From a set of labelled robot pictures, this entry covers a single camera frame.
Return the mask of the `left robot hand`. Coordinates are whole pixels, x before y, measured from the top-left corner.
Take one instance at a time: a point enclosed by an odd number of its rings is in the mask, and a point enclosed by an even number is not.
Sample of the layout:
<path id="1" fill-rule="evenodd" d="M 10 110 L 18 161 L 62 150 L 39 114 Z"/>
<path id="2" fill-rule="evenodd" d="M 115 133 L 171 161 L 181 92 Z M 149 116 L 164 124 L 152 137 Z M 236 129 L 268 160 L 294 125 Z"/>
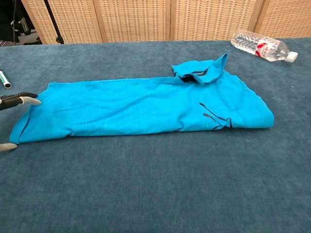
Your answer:
<path id="1" fill-rule="evenodd" d="M 22 92 L 14 95 L 7 95 L 0 97 L 0 110 L 6 110 L 13 107 L 16 107 L 20 104 L 25 105 L 34 105 L 38 106 L 41 105 L 41 101 L 37 99 L 38 95 L 29 93 L 29 92 Z M 18 144 L 15 143 L 1 143 L 0 144 L 0 151 L 9 151 L 14 150 L 18 147 Z"/>

